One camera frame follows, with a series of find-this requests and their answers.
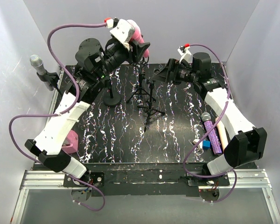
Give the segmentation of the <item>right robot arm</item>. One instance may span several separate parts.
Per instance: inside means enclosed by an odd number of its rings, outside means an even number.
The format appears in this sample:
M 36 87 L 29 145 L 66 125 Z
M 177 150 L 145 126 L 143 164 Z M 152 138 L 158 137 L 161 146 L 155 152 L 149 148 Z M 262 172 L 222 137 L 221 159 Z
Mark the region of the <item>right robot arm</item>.
M 156 72 L 152 79 L 165 83 L 192 83 L 195 91 L 217 115 L 221 115 L 231 141 L 222 155 L 208 162 L 202 169 L 202 181 L 215 184 L 219 175 L 263 157 L 267 132 L 257 128 L 240 112 L 233 100 L 228 98 L 222 82 L 211 74 L 211 58 L 205 52 L 195 53 L 192 64 L 185 60 L 170 58 L 166 66 Z

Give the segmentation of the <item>pink tall microphone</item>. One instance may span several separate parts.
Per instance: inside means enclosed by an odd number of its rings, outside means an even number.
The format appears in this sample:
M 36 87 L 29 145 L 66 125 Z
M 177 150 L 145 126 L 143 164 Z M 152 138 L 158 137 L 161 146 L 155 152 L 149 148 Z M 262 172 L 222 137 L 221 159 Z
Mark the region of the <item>pink tall microphone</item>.
M 141 30 L 140 30 L 140 27 L 138 26 L 138 24 L 133 21 L 133 20 L 127 20 L 127 22 L 129 22 L 131 24 L 131 26 L 134 28 L 134 34 L 133 36 L 131 37 L 131 41 L 132 40 L 135 40 L 137 41 L 138 43 L 142 44 L 144 43 L 144 40 L 143 40 L 143 37 L 142 37 L 142 34 L 141 34 Z M 149 50 L 146 49 L 143 53 L 142 56 L 140 56 L 140 58 L 148 58 L 149 57 Z

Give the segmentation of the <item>purple glitter microphone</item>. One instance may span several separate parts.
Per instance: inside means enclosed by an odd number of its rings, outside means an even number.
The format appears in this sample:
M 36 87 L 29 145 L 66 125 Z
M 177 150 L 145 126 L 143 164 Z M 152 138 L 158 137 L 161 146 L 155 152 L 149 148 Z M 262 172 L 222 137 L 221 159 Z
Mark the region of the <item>purple glitter microphone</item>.
M 201 119 L 203 121 L 206 132 L 208 132 L 208 138 L 210 140 L 213 153 L 215 155 L 221 154 L 222 149 L 220 147 L 219 139 L 217 137 L 216 131 L 213 127 L 213 123 L 211 121 L 211 116 L 208 112 L 204 112 L 201 115 Z

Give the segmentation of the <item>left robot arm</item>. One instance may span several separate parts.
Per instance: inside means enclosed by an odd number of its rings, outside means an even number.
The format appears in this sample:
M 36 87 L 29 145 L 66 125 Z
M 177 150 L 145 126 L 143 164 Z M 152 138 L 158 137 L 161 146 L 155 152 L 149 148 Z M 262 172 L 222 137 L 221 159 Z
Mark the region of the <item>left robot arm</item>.
M 105 47 L 95 38 L 82 41 L 75 55 L 74 81 L 69 83 L 55 115 L 39 135 L 25 142 L 25 147 L 40 163 L 54 172 L 73 176 L 78 186 L 89 183 L 89 170 L 64 152 L 62 144 L 80 116 L 106 87 L 110 73 L 124 62 L 138 64 L 149 56 L 149 42 L 133 39 L 128 45 L 127 49 L 115 37 L 109 39 Z

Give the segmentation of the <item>beige peach microphone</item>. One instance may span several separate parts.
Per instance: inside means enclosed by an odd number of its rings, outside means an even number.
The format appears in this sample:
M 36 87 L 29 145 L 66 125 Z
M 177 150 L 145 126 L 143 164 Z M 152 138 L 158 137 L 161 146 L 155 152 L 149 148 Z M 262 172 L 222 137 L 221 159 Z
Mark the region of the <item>beige peach microphone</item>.
M 227 134 L 226 134 L 226 130 L 225 130 L 225 126 L 222 123 L 222 121 L 219 121 L 217 124 L 217 130 L 218 130 L 218 134 L 221 140 L 221 146 L 222 146 L 222 150 L 224 151 L 228 145 L 228 139 L 227 139 Z

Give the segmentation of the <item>black round-base desk stand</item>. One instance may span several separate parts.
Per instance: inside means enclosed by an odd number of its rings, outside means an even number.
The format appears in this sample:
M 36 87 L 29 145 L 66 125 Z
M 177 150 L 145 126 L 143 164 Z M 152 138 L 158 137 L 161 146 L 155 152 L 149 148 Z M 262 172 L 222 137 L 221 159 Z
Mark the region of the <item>black round-base desk stand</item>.
M 108 107 L 115 107 L 121 103 L 121 95 L 112 90 L 110 79 L 105 80 L 106 93 L 103 95 L 103 103 Z

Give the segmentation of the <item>black tripod stand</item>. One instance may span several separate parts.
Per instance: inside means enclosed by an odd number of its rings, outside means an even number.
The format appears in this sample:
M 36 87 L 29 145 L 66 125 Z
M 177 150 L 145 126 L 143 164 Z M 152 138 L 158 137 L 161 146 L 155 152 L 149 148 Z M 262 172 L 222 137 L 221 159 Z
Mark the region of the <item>black tripod stand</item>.
M 145 126 L 144 126 L 144 132 L 147 130 L 147 126 L 150 122 L 150 119 L 153 119 L 153 117 L 152 117 L 153 115 L 155 115 L 156 113 L 161 114 L 161 115 L 165 115 L 165 112 L 153 108 L 153 102 L 156 101 L 156 99 L 153 99 L 153 90 L 154 90 L 154 86 L 155 86 L 154 83 L 155 83 L 154 80 L 152 80 L 152 81 L 148 80 L 147 81 L 148 87 L 150 89 L 149 100 L 147 101 L 147 106 L 141 106 L 141 105 L 137 106 L 138 109 L 143 109 L 144 113 L 147 114 L 146 122 L 145 122 Z
M 147 62 L 141 62 L 138 64 L 138 84 L 136 85 L 135 91 L 132 92 L 131 97 L 126 101 L 129 103 L 134 96 L 144 96 L 149 95 L 152 96 L 149 92 L 147 92 L 142 86 L 142 81 L 145 80 L 145 72 L 144 67 L 147 65 Z

